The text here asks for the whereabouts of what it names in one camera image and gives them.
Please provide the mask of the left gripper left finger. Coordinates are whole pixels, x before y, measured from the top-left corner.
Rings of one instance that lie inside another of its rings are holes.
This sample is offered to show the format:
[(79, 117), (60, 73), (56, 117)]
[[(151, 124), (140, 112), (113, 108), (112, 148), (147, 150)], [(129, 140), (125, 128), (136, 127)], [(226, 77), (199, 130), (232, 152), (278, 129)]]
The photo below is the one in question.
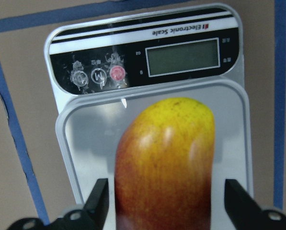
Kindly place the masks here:
[(22, 218), (12, 223), (9, 230), (102, 230), (109, 209), (108, 179), (98, 179), (84, 206), (67, 212), (52, 223), (39, 218)]

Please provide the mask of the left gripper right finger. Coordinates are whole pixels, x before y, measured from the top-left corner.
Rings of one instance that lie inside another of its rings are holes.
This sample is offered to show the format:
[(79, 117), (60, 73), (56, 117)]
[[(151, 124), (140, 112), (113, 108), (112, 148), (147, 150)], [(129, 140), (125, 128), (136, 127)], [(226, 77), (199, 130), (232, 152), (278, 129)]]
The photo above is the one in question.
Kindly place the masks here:
[(236, 179), (225, 180), (224, 206), (237, 230), (286, 230), (286, 215), (262, 209)]

